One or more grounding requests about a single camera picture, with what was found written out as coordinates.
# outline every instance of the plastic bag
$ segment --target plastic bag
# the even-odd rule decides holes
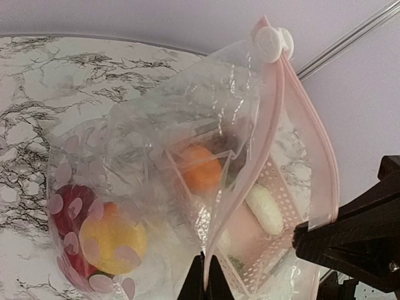
[[[217,254],[238,299],[268,299],[274,278],[287,279],[291,297],[316,272],[300,272],[293,229],[308,216],[316,226],[335,218],[338,196],[310,107],[286,58],[266,62],[249,39],[67,132],[47,177],[60,270],[88,299],[176,299],[203,251],[206,276]],[[288,167],[294,148],[309,169],[303,190]],[[255,211],[265,190],[281,227]]]

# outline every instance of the white marble countertop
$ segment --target white marble countertop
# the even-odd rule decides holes
[[[0,39],[0,299],[83,299],[53,261],[46,216],[49,143],[199,59],[132,42]]]

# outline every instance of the yellow fruit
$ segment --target yellow fruit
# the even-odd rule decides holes
[[[115,275],[129,273],[135,267],[129,257],[121,259],[116,255],[120,249],[135,251],[137,260],[140,260],[147,248],[143,225],[122,217],[118,213],[118,205],[112,202],[104,204],[100,220],[90,216],[86,218],[79,232],[79,242],[89,264]]]
[[[186,165],[194,163],[181,170],[183,179],[192,192],[203,193],[218,186],[222,168],[218,159],[213,159],[213,154],[205,147],[190,146],[183,151],[181,157]]]

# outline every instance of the perforated pink tray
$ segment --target perforated pink tray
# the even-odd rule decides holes
[[[230,287],[247,295],[256,293],[266,283],[274,266],[291,248],[294,228],[303,222],[292,194],[271,157],[257,183],[268,189],[279,206],[284,221],[283,232],[278,236],[265,232],[244,202],[227,225],[230,253],[223,253],[221,248],[216,253]],[[237,269],[238,262],[242,265],[240,269]]]

